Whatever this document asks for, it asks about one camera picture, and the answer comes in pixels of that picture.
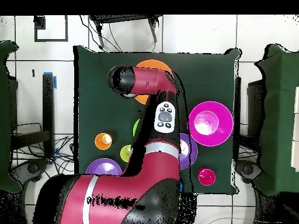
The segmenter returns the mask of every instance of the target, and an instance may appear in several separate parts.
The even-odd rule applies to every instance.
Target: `purple bowl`
[[[87,168],[86,174],[107,174],[119,176],[122,174],[120,166],[109,158],[100,158],[93,161]]]
[[[179,160],[180,160],[180,169],[186,169],[187,167],[191,166],[197,159],[197,155],[199,153],[199,150],[197,148],[197,143],[195,140],[189,136],[180,133],[180,148],[181,148],[181,153],[179,154]]]

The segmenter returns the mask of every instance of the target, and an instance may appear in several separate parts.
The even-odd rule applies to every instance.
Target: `white button panel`
[[[160,119],[167,119],[164,113],[167,113],[169,119],[167,121],[160,120],[159,115],[164,116]],[[156,131],[161,133],[171,133],[175,130],[175,107],[168,101],[162,102],[156,109],[154,128]]]

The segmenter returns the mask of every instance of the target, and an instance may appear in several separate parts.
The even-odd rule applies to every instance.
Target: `red robot arm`
[[[127,168],[121,176],[82,174],[61,181],[65,193],[60,193],[61,206],[49,222],[174,224],[179,208],[180,152],[175,81],[158,69],[116,66],[108,74],[108,83],[122,97],[150,95]],[[45,197],[42,193],[43,188],[36,208]],[[35,222],[45,224],[39,212]]]

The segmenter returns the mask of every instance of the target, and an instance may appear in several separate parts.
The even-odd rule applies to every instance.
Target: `green table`
[[[286,52],[277,44],[272,44],[257,65],[263,72],[267,94],[265,120],[260,133],[260,165],[265,172],[255,182],[267,196],[283,191],[299,193],[299,173],[291,167],[299,53]]]
[[[11,41],[0,42],[0,190],[11,193],[19,192],[22,189],[20,184],[9,176],[8,172],[11,163],[12,112],[6,60],[8,55],[17,49],[17,45]]]
[[[135,99],[122,99],[112,92],[107,74],[116,65],[135,66],[149,59],[166,63],[180,76],[186,91],[189,112],[201,102],[213,100],[232,112],[234,103],[235,61],[239,49],[224,54],[164,54],[164,53],[95,53],[78,46],[79,65],[79,172],[98,158],[111,158],[122,169],[120,157],[123,146],[131,144],[134,123],[142,116],[145,106]],[[186,111],[183,94],[179,95],[180,132],[186,132]],[[99,150],[95,137],[101,132],[112,135],[109,149]],[[191,166],[191,177],[196,193],[235,194],[231,185],[232,137],[216,147],[197,145],[199,156]],[[205,187],[198,182],[200,167],[215,171],[216,182]],[[189,169],[181,170],[185,190],[190,191]]]

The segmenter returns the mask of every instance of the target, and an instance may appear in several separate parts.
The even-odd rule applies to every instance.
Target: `floor tile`
[[[248,83],[255,82],[262,79],[262,74],[254,63],[240,63],[239,64],[239,77],[241,77],[241,114],[240,122],[243,124],[248,123]],[[247,134],[247,125],[240,126],[240,133]]]
[[[198,206],[194,224],[231,224],[232,207]]]
[[[67,144],[62,147],[62,145],[64,144],[63,138],[65,138],[65,137],[68,137],[66,139],[66,141],[67,141],[72,136],[65,136],[65,135],[55,135],[54,136],[55,148],[60,149],[59,152],[58,152],[59,155],[55,154],[54,156],[67,156],[67,157],[56,158],[55,162],[56,162],[56,164],[58,164],[57,169],[60,173],[63,172],[64,174],[73,174],[74,173],[73,172],[74,171],[74,164],[73,163],[67,163],[67,162],[64,163],[64,160],[68,161],[68,159],[72,158],[71,157],[72,153],[71,153],[71,150],[69,148],[69,145],[73,142],[73,140],[70,139],[70,141],[68,141]],[[24,151],[25,153],[30,153],[27,147],[22,148],[21,150]],[[43,155],[43,152],[38,148],[31,148],[31,150],[34,154]],[[19,162],[19,164],[24,162],[26,159],[35,158],[32,155],[23,154],[22,151],[20,151],[20,150],[18,150],[18,151],[19,151],[19,153],[18,153],[18,159],[19,159],[18,162]],[[35,183],[34,182],[29,183],[28,188],[26,190],[25,204],[35,204],[36,203],[37,197],[39,195],[39,192],[40,192],[42,186],[49,179],[48,175],[50,177],[55,176],[57,174],[57,169],[56,169],[54,163],[48,164],[47,168],[46,168],[47,173],[42,174],[41,180],[38,181],[38,182],[35,182]]]
[[[0,16],[0,42],[4,40],[15,41],[15,18],[13,16]],[[11,53],[8,60],[14,60],[15,54]]]
[[[57,16],[56,23],[52,24],[49,22],[47,24],[47,19],[55,22],[55,18],[46,16],[46,30],[41,30],[41,32],[46,33],[47,26],[49,26],[50,30],[44,36],[50,39],[59,38],[61,35],[57,32],[59,32],[61,25],[65,25],[61,21],[61,16]],[[84,24],[87,24],[87,16],[82,16],[82,20]],[[68,42],[34,42],[33,16],[17,16],[16,44],[19,46],[16,52],[17,60],[73,60],[73,46],[88,46],[88,29],[83,26],[78,15],[69,15]]]
[[[261,60],[268,44],[299,50],[299,19],[296,15],[238,15],[237,47],[240,61]]]
[[[255,207],[233,207],[232,224],[253,224]]]
[[[245,184],[240,175],[235,173],[235,186],[239,193],[233,195],[234,205],[255,206],[255,192],[251,184]]]
[[[25,205],[25,214],[27,219],[27,224],[33,224],[33,214],[34,214],[35,206],[34,205]]]
[[[155,45],[154,38],[151,33],[150,26],[147,19],[131,20],[127,22],[111,23],[112,34],[122,51],[135,51],[135,52],[151,52],[154,53],[162,51],[162,17],[158,18],[159,25],[156,24],[155,33],[157,43]],[[100,45],[99,36],[95,32],[96,27],[93,21],[90,21],[91,33],[89,35],[89,48],[92,51],[101,51],[93,39]],[[118,48],[111,35],[109,24],[105,23],[102,29],[102,36],[109,40],[114,46]],[[107,40],[103,39],[105,51],[117,51]]]
[[[18,124],[43,122],[43,74],[56,76],[54,89],[55,133],[73,133],[74,64],[73,62],[18,61]]]
[[[223,54],[235,48],[236,15],[165,15],[165,53]]]
[[[226,194],[199,194],[197,205],[232,205],[232,196]]]
[[[46,172],[50,177],[57,174],[55,167],[52,165],[47,165]],[[25,204],[36,204],[42,186],[49,179],[47,174],[43,173],[38,182],[29,182],[25,195]]]

